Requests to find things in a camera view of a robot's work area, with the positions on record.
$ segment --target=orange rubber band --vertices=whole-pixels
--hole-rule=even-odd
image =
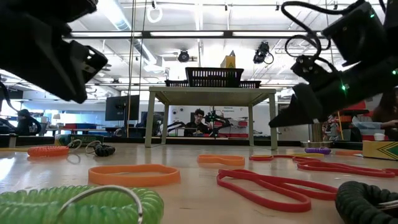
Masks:
[[[353,156],[355,154],[362,154],[362,150],[339,150],[335,151],[335,154],[341,156]]]
[[[229,155],[199,155],[198,162],[203,163],[220,163],[227,166],[244,166],[243,156],[229,156]]]
[[[164,174],[147,176],[118,175],[129,172],[161,172]],[[88,170],[88,181],[100,185],[154,187],[179,183],[181,176],[178,169],[160,164],[98,166]]]

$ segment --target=ceiling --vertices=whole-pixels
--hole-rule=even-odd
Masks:
[[[99,0],[100,4],[112,4],[116,1],[125,18],[135,31],[142,30],[302,30],[297,24],[292,23],[276,10],[278,1],[264,0],[157,0],[157,7],[162,9],[162,18],[159,22],[150,22],[147,18],[147,8],[152,8],[152,1],[137,0],[136,8],[133,8],[129,0]],[[334,1],[309,0],[320,7],[333,9]],[[338,0],[338,9],[345,8],[352,0]],[[374,9],[380,20],[384,20],[384,14],[378,6],[378,1],[369,1],[374,4]],[[111,8],[99,7],[98,11],[86,15],[81,19],[70,23],[73,31],[112,31],[117,30],[111,22],[109,15]],[[335,21],[339,16],[327,16],[302,7],[288,7],[287,10],[298,20],[304,22],[313,30],[322,30]],[[159,15],[158,11],[151,12],[152,18]],[[130,41],[126,39],[108,40],[78,40],[84,45],[90,45],[103,52],[109,60],[111,67],[108,72],[101,72],[95,77],[96,82],[110,83],[119,79],[121,83],[129,82]],[[254,52],[262,41],[268,41],[271,52],[274,55],[274,63],[270,65],[255,65],[252,61]],[[162,68],[167,68],[171,80],[185,79],[185,67],[197,67],[199,48],[196,39],[144,39],[142,43],[149,51],[164,59]],[[303,80],[290,71],[294,59],[289,57],[284,50],[284,39],[201,39],[200,62],[202,67],[219,67],[225,55],[232,50],[236,54],[236,67],[243,68],[242,79],[261,80],[262,84],[296,84]],[[194,61],[180,63],[177,56],[181,50],[188,50]],[[301,40],[291,41],[289,51],[301,54],[313,54],[315,49]],[[343,63],[336,47],[332,44],[331,50],[321,55],[333,62],[337,67]],[[144,70],[146,63],[141,60],[140,52],[134,49],[132,55],[132,82],[149,85],[149,83],[163,82],[166,79],[164,72],[147,72]],[[124,91],[127,86],[112,86],[112,88]],[[145,90],[147,87],[134,86],[132,90]]]

